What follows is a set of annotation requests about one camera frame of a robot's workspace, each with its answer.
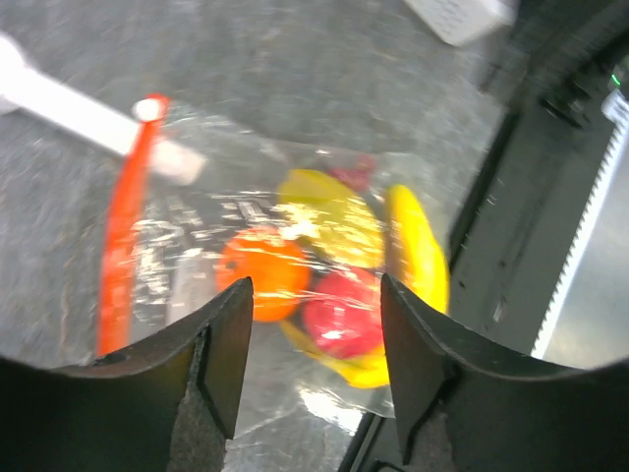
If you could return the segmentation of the orange fruit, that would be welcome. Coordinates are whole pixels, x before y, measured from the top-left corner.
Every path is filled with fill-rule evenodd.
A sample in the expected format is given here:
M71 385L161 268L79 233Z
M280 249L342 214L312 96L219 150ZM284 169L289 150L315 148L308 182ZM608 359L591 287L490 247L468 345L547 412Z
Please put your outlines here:
M249 277L254 287L256 322L288 318L308 288L310 268L300 246L284 239L279 230L256 226L236 233L223 247L214 269L215 287L222 291Z

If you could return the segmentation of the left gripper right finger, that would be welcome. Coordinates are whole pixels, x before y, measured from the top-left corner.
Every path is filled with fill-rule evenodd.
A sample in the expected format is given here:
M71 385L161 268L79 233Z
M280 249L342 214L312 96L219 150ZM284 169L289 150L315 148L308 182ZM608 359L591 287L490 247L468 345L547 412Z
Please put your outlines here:
M568 368L511 350L381 280L405 462L444 447L457 471L624 471L628 364Z

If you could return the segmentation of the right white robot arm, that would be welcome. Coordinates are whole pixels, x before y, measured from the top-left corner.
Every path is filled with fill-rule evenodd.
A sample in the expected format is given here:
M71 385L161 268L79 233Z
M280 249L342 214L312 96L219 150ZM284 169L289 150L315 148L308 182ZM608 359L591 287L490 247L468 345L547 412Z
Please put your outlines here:
M604 70L603 54L627 35L626 1L519 1L480 85L505 107L499 132L538 106L585 127L589 75Z

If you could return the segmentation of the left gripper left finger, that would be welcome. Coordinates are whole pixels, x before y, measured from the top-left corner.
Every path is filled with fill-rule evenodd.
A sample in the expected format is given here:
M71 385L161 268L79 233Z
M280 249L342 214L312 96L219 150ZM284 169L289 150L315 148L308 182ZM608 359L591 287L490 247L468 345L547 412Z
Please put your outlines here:
M234 437L253 284L86 366L1 362L5 471L218 471Z

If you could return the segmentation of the yellow lemon fruit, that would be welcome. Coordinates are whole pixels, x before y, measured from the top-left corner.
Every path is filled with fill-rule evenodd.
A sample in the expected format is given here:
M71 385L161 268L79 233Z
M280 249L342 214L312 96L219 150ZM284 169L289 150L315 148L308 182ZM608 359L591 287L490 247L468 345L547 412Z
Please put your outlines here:
M379 268L384 263L382 225L365 200L318 170L293 169L277 188L286 216L285 236L303 237L336 264Z

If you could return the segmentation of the clear orange-zipper zip bag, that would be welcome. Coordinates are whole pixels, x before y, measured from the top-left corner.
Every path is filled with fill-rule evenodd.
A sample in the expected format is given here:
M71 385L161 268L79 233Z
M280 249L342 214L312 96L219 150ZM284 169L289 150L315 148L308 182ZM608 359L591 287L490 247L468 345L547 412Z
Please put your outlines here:
M443 237L409 155L265 140L180 107L111 112L100 130L125 163L105 223L98 354L249 278L245 429L292 393L320 417L392 415L381 277L440 312L449 301Z

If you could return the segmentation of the yellow banana bunch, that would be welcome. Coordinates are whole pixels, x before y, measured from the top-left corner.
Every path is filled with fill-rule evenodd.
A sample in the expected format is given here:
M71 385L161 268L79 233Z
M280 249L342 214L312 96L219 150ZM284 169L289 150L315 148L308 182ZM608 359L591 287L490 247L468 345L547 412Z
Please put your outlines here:
M449 300L447 261L422 206L408 187L395 184L386 190L385 209L392 230L393 274L430 307L445 314ZM341 360L318 349L306 329L288 321L280 326L299 350L340 375L348 385L369 389L389 384L384 343L367 355Z

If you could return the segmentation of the red grape bunch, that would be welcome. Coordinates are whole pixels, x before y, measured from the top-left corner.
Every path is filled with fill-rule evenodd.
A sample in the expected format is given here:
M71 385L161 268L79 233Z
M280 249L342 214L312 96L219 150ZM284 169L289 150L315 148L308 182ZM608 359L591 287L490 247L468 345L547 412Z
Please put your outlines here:
M361 154L353 167L332 167L331 176L356 192L365 191L375 170L375 159L370 154Z

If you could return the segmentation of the red apple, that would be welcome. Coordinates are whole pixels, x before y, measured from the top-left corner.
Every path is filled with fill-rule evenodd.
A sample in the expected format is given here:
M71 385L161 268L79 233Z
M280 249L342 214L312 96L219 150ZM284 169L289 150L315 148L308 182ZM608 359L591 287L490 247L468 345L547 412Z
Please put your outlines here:
M305 305L303 320L325 354L341 360L369 354L383 343L379 277L351 267L325 275Z

